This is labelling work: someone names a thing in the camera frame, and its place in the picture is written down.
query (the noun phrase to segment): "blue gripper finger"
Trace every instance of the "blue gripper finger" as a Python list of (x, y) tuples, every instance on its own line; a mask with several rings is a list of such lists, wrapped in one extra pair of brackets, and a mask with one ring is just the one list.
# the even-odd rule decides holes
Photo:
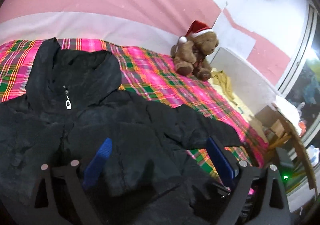
[(84, 179), (82, 182), (82, 187), (84, 190), (87, 190), (96, 184), (102, 172), (103, 166), (111, 154), (111, 151), (112, 140), (107, 138), (100, 146), (99, 150), (95, 154), (92, 161), (88, 164), (87, 168), (84, 170)]

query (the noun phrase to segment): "metal screw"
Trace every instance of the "metal screw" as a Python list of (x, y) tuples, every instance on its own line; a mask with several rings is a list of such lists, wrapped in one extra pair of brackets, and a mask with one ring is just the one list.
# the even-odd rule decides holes
[(71, 164), (71, 166), (75, 167), (75, 166), (79, 165), (79, 161), (78, 160), (72, 160), (70, 164)]
[(41, 165), (41, 170), (42, 171), (47, 170), (47, 169), (48, 169), (48, 165), (46, 163)]
[(248, 165), (248, 163), (244, 160), (240, 160), (239, 161), (239, 165), (242, 166), (242, 167), (246, 167)]
[(276, 170), (277, 170), (277, 167), (276, 167), (274, 164), (271, 164), (271, 165), (270, 165), (270, 169), (273, 170), (273, 171), (276, 171)]

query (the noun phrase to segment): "brown teddy bear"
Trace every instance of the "brown teddy bear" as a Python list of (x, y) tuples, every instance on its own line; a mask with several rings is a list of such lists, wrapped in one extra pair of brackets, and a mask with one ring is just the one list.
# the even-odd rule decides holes
[(219, 41), (215, 32), (206, 24), (194, 21), (186, 37), (180, 37), (171, 48), (177, 73), (187, 76), (193, 73), (198, 79), (207, 81), (211, 67), (205, 57), (214, 52)]

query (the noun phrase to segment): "bed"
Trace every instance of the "bed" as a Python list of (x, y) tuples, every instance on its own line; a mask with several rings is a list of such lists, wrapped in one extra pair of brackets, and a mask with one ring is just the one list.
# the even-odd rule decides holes
[[(0, 101), (25, 93), (32, 63), (43, 40), (13, 40), (0, 46)], [(122, 71), (120, 89), (136, 92), (145, 99), (159, 101), (171, 107), (186, 104), (206, 117), (223, 121), (235, 128), (242, 142), (246, 142), (259, 166), (267, 144), (241, 114), (210, 85), (195, 77), (184, 77), (174, 72), (172, 59), (139, 47), (120, 47), (98, 39), (59, 39), (62, 49), (94, 52), (110, 46)], [(227, 148), (237, 159), (252, 164), (243, 146)], [(213, 177), (219, 179), (206, 150), (188, 153)]]

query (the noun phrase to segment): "jacket hood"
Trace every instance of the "jacket hood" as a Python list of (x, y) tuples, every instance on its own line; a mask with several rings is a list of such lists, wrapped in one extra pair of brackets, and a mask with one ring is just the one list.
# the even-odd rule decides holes
[[(99, 104), (120, 85), (119, 63), (109, 45), (108, 50), (75, 52), (61, 49), (57, 39), (52, 38), (38, 50), (26, 85), (26, 98), (39, 114), (70, 114)], [(70, 110), (66, 107), (67, 96)]]

